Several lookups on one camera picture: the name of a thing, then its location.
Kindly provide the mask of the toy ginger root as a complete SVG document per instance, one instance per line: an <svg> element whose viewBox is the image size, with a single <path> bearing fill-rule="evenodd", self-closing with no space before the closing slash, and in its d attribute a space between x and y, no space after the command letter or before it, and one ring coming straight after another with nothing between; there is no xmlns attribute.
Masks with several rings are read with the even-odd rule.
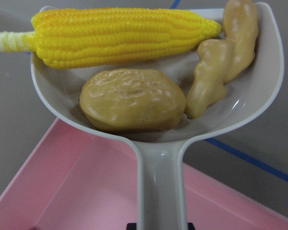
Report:
<svg viewBox="0 0 288 230"><path fill-rule="evenodd" d="M196 119L212 104L225 98L225 85L254 60L259 33L258 11L251 0L230 0L223 13L223 40L203 41L197 49L200 61L186 99L185 114Z"/></svg>

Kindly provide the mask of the toy brown potato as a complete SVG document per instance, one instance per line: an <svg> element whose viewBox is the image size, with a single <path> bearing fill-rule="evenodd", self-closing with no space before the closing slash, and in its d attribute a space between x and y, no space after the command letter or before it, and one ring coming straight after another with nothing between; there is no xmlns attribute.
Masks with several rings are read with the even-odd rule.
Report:
<svg viewBox="0 0 288 230"><path fill-rule="evenodd" d="M186 107L180 87L154 69L99 72L84 84L79 103L96 129L120 133L173 129Z"/></svg>

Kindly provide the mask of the white plastic dustpan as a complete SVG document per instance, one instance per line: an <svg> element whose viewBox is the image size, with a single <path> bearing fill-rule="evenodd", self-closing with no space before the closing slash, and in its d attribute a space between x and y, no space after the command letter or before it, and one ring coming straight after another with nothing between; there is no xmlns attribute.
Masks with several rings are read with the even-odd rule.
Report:
<svg viewBox="0 0 288 230"><path fill-rule="evenodd" d="M31 55L32 80L44 105L60 120L86 133L115 140L130 147L138 163L139 230L185 230L185 205L182 159L194 142L235 130L262 114L273 102L284 74L284 55L279 30L270 6L256 3L259 36L256 56L239 79L229 84L231 94L211 106L197 120L184 121L163 133L138 133L116 136L93 129L81 113L78 95L83 83L105 67L58 70L47 67Z"/></svg>

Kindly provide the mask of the yellow toy corn cob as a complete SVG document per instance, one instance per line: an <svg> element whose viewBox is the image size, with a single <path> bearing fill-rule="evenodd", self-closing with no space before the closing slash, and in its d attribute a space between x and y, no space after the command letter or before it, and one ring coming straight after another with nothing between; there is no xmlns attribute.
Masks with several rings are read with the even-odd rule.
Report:
<svg viewBox="0 0 288 230"><path fill-rule="evenodd" d="M0 52L35 53L55 69L175 55L222 32L219 23L177 9L53 9L37 13L31 24L31 32L0 32Z"/></svg>

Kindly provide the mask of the pink plastic bin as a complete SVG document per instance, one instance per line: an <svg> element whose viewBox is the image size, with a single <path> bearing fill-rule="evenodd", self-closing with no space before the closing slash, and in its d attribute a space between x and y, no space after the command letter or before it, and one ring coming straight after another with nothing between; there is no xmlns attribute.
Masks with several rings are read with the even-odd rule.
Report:
<svg viewBox="0 0 288 230"><path fill-rule="evenodd" d="M288 219L183 166L197 230L288 230ZM137 160L126 144L56 120L0 197L0 230L124 230L137 221Z"/></svg>

